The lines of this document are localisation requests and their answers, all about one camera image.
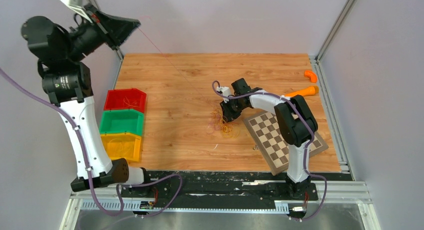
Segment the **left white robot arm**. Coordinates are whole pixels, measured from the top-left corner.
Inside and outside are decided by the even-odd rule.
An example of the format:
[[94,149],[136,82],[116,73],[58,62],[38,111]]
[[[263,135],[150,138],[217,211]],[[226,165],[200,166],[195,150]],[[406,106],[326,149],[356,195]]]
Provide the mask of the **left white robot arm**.
[[140,197],[147,197],[153,184],[145,179],[144,169],[107,155],[95,116],[90,69],[83,63],[103,44],[116,50],[140,22],[103,13],[92,4],[83,10],[88,18],[76,28],[67,30],[45,16],[31,17],[21,27],[29,51],[37,57],[48,105],[60,114],[72,144],[77,174],[71,189],[80,192],[124,184],[133,185]]

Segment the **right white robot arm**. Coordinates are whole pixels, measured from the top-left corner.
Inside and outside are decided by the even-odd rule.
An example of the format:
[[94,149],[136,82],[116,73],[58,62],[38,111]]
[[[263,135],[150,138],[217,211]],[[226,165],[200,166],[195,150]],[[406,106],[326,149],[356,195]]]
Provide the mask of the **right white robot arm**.
[[251,88],[243,78],[233,82],[231,87],[222,86],[215,80],[212,89],[223,99],[220,106],[225,122],[234,121],[246,108],[261,109],[276,116],[280,135],[288,144],[289,182],[285,191],[292,199],[301,197],[306,191],[304,183],[312,176],[308,170],[309,150],[318,130],[317,121],[304,97],[286,97],[259,87]]

